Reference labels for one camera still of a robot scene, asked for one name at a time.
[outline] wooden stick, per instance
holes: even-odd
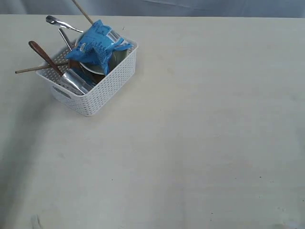
[[[63,66],[63,65],[66,65],[68,64],[68,62],[63,62],[63,63],[56,63],[57,66]],[[34,68],[27,68],[27,69],[23,69],[23,70],[19,70],[19,71],[15,71],[16,74],[19,74],[19,73],[27,73],[27,72],[32,72],[32,71],[37,71],[37,70],[41,70],[41,69],[46,69],[46,68],[51,68],[51,65],[44,65],[44,66],[41,66],[41,67],[34,67]]]
[[[77,8],[81,11],[81,13],[86,17],[86,19],[93,24],[93,21],[89,18],[89,16],[86,14],[86,12],[81,8],[81,6],[76,2],[76,0],[72,0],[73,3],[77,6]]]

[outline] gray curtain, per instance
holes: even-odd
[[[305,16],[305,0],[78,0],[90,15]],[[71,0],[0,0],[2,14],[80,14]]]

